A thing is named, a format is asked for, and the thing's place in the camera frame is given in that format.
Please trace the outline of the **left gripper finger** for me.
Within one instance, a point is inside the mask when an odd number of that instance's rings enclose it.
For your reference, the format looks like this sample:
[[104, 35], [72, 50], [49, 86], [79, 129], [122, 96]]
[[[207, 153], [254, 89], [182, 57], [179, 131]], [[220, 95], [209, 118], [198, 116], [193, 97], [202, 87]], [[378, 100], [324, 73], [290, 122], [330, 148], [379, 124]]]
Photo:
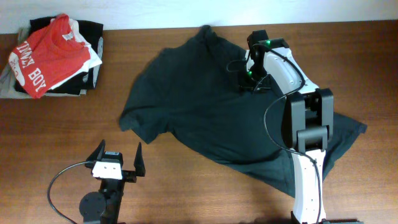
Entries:
[[86, 162], [94, 162], [102, 160], [106, 142], [103, 139], [98, 147], [87, 157]]
[[137, 151], [134, 159], [134, 168], [136, 176], [144, 177], [146, 175], [146, 168], [144, 164], [144, 159], [142, 155], [142, 144], [139, 142], [137, 146]]

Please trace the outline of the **dark green t-shirt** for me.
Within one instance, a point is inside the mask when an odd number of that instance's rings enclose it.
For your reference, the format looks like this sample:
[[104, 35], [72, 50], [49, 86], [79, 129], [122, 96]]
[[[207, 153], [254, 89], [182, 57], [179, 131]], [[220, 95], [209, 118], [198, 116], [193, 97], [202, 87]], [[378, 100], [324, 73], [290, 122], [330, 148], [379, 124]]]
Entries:
[[212, 161], [295, 194], [292, 156], [280, 148], [284, 102], [273, 91], [240, 91], [246, 52], [210, 26], [160, 51], [136, 78], [119, 127], [144, 142], [172, 133]]

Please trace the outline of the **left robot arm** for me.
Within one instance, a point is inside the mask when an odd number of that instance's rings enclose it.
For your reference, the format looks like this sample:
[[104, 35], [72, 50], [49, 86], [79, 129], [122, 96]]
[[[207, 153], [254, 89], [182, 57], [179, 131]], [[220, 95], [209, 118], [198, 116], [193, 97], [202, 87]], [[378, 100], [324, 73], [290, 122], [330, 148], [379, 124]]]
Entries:
[[134, 158], [134, 170], [123, 169], [123, 154], [106, 151], [105, 140], [87, 157], [85, 167], [100, 180], [99, 190], [86, 194], [80, 201], [79, 211], [84, 223], [117, 224], [124, 186], [135, 183], [146, 175], [142, 156], [142, 144], [138, 144]]

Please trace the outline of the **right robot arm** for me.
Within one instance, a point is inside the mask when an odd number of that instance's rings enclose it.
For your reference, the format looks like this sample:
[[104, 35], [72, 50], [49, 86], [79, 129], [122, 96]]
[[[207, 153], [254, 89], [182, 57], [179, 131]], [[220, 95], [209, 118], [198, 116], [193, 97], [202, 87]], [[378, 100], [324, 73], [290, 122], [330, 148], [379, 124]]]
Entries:
[[273, 81], [284, 101], [280, 148], [292, 155], [295, 201], [293, 223], [326, 223], [322, 174], [328, 143], [333, 136], [334, 98], [304, 74], [283, 38], [271, 39], [265, 30], [248, 38], [245, 72], [239, 87], [252, 93], [271, 89]]

